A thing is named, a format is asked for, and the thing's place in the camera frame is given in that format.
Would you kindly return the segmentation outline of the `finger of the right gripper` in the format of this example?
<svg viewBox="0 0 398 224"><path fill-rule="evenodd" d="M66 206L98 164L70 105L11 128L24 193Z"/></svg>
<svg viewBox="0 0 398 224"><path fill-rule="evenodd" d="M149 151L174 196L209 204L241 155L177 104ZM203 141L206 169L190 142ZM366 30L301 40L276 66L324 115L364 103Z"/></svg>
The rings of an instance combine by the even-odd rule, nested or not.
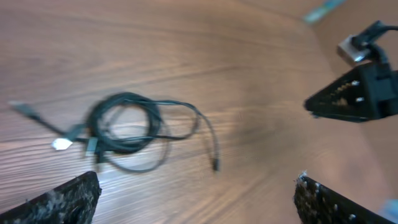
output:
<svg viewBox="0 0 398 224"><path fill-rule="evenodd" d="M375 63L354 67L307 98L304 107L313 115L350 122L380 118L371 85L378 72Z"/></svg>

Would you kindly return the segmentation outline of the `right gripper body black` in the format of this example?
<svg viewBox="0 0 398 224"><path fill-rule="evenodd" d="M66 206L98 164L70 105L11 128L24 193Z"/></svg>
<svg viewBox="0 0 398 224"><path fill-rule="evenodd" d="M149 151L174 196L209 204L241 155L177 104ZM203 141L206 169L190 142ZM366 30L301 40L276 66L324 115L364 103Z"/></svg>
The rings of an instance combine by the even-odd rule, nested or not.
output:
<svg viewBox="0 0 398 224"><path fill-rule="evenodd" d="M397 115L397 70L388 63L374 63L376 68L376 112L373 119Z"/></svg>

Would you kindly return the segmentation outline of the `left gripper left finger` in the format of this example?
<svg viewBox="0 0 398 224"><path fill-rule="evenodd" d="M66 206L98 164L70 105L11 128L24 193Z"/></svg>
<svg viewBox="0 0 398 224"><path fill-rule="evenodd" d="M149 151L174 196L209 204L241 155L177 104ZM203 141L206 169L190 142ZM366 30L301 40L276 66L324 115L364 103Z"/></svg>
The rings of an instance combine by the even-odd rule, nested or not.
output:
<svg viewBox="0 0 398 224"><path fill-rule="evenodd" d="M1 223L89 224L102 189L94 171L85 172L1 214Z"/></svg>

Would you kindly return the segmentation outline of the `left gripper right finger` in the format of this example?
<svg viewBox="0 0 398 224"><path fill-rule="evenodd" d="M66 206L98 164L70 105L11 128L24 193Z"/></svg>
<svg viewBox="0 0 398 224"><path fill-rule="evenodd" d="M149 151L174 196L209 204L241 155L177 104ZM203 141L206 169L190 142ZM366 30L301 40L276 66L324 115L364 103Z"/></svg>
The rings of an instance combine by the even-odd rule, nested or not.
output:
<svg viewBox="0 0 398 224"><path fill-rule="evenodd" d="M303 171L295 180L293 202L303 224L394 224L395 211L380 215L346 198Z"/></svg>

